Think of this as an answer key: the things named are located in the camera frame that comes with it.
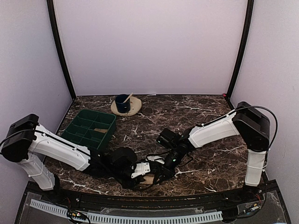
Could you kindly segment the green plastic divided tray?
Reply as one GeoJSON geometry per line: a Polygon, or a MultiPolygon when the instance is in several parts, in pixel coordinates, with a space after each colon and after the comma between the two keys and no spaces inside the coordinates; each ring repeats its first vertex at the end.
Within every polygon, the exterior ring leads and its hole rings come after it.
{"type": "Polygon", "coordinates": [[[108,143],[116,131],[116,116],[99,111],[81,110],[61,134],[74,144],[86,146],[100,153],[108,152],[108,143]],[[108,129],[107,133],[94,131],[95,128],[108,129]]]}

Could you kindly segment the striped brown red sock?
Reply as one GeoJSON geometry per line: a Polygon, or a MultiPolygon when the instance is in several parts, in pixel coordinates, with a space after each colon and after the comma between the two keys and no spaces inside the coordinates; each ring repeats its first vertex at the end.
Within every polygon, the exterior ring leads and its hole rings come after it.
{"type": "Polygon", "coordinates": [[[152,185],[154,182],[154,175],[144,175],[140,179],[140,184],[143,185],[152,185]]]}

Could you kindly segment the tan sock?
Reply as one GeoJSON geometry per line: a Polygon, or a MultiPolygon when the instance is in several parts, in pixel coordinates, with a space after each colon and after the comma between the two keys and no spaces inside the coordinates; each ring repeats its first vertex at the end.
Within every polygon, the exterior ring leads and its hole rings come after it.
{"type": "Polygon", "coordinates": [[[95,128],[94,131],[100,132],[100,133],[107,133],[108,129],[103,129],[103,128],[95,128]]]}

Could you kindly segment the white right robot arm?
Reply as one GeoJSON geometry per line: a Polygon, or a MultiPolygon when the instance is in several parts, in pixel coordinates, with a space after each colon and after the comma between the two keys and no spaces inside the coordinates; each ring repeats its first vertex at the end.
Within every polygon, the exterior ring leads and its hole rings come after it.
{"type": "Polygon", "coordinates": [[[248,159],[245,175],[245,187],[239,191],[238,198],[249,202],[256,196],[256,186],[259,185],[262,172],[267,165],[267,155],[275,136],[270,136],[271,123],[269,118],[260,112],[269,109],[262,106],[252,106],[245,101],[225,115],[210,122],[192,126],[182,134],[165,128],[157,138],[157,142],[167,148],[166,157],[161,154],[149,154],[147,161],[158,164],[159,182],[175,175],[175,168],[182,159],[197,148],[231,136],[241,136],[247,145],[248,159]]]}

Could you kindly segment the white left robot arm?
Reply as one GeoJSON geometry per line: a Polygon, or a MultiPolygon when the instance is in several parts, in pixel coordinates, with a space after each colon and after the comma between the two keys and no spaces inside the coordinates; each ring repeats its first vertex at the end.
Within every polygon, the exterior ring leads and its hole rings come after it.
{"type": "Polygon", "coordinates": [[[86,146],[65,140],[47,130],[30,114],[13,123],[0,143],[0,154],[17,163],[55,203],[63,203],[66,193],[60,180],[50,172],[38,155],[61,161],[74,169],[94,177],[112,177],[125,189],[131,189],[151,171],[150,162],[137,162],[130,148],[120,148],[108,155],[86,146]]]}

